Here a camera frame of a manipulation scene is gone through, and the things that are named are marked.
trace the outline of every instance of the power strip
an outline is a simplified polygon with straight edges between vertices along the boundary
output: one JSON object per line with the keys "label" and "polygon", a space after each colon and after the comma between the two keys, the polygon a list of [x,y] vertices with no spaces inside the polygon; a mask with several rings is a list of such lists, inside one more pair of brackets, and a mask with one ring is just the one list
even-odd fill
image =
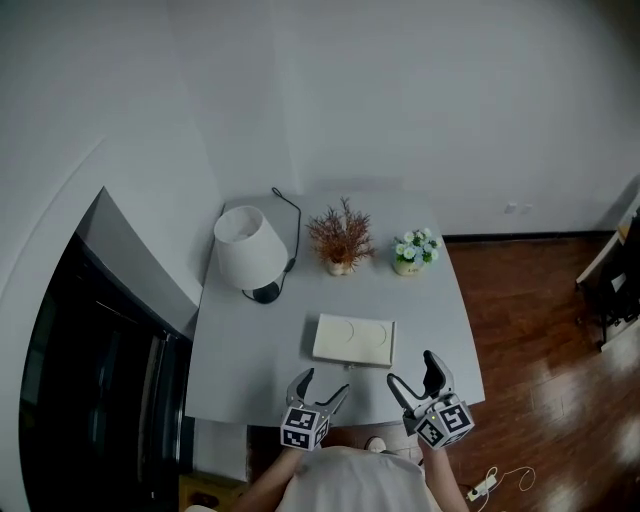
{"label": "power strip", "polygon": [[469,498],[469,501],[475,501],[478,498],[484,496],[485,494],[487,494],[487,489],[491,490],[493,489],[493,487],[498,483],[498,481],[496,480],[496,477],[494,474],[490,474],[489,478],[487,478],[486,480],[483,480],[482,482],[480,482],[478,485],[475,486],[475,488],[473,489],[473,491],[469,491],[469,493],[467,494],[467,498]]}

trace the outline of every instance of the table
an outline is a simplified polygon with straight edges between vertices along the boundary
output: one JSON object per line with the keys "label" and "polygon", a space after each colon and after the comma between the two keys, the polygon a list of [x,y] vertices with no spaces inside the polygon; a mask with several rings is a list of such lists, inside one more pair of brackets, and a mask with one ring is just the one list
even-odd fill
{"label": "table", "polygon": [[[425,374],[422,353],[432,350],[455,377],[468,404],[484,400],[469,320],[446,247],[419,277],[400,277],[391,267],[394,236],[429,227],[440,236],[424,195],[407,192],[351,193],[354,210],[371,215],[378,255],[348,276],[333,277],[311,251],[309,216],[337,207],[340,194],[288,196],[302,210],[300,250],[282,295],[254,303],[220,276],[215,250],[209,263],[196,326],[186,414],[196,418],[261,426],[280,425],[286,388],[314,367],[308,401],[326,401],[343,384],[351,391],[334,425],[397,422],[402,411],[386,382],[388,370],[351,368],[311,358],[320,313],[395,320],[398,336],[393,373],[417,391]],[[297,212],[276,196],[233,201],[267,217],[293,255]]]}

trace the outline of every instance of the dried plant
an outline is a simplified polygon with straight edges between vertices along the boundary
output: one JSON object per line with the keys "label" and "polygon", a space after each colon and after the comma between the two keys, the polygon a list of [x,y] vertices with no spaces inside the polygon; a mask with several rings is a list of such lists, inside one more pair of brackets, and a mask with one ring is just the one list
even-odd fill
{"label": "dried plant", "polygon": [[369,235],[369,215],[353,212],[349,198],[340,198],[342,212],[329,207],[324,215],[310,218],[307,228],[313,249],[323,263],[343,263],[351,268],[375,254]]}

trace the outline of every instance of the lamp cord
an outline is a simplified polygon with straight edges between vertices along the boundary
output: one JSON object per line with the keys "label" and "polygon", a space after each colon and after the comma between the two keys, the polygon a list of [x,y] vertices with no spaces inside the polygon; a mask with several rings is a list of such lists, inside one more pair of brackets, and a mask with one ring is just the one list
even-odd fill
{"label": "lamp cord", "polygon": [[[271,192],[273,192],[280,199],[282,199],[283,201],[286,201],[291,206],[293,206],[296,210],[298,210],[298,232],[297,232],[297,235],[296,235],[296,251],[295,251],[295,253],[293,255],[293,258],[291,258],[287,262],[287,266],[284,268],[283,276],[282,276],[282,282],[280,283],[280,290],[278,291],[278,297],[280,297],[280,294],[282,293],[282,290],[284,289],[284,280],[287,278],[287,274],[289,272],[291,272],[291,270],[295,266],[296,260],[298,258],[298,249],[300,248],[300,224],[302,222],[302,211],[300,211],[300,208],[298,208],[297,204],[289,201],[286,197],[284,197],[282,195],[282,192],[280,192],[280,190],[278,190],[276,187],[271,187]],[[252,300],[254,302],[257,302],[256,299],[254,299],[250,295],[247,295],[247,292],[245,292],[244,290],[242,290],[242,295],[244,295],[247,299],[250,299],[250,300]]]}

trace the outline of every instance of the white lampshade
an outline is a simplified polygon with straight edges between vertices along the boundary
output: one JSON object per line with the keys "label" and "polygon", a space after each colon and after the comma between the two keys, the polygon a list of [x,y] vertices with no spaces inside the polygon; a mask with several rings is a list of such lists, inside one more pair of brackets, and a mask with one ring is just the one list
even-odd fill
{"label": "white lampshade", "polygon": [[218,219],[213,234],[220,273],[231,286],[256,290],[275,281],[289,260],[287,248],[263,213],[239,206]]}

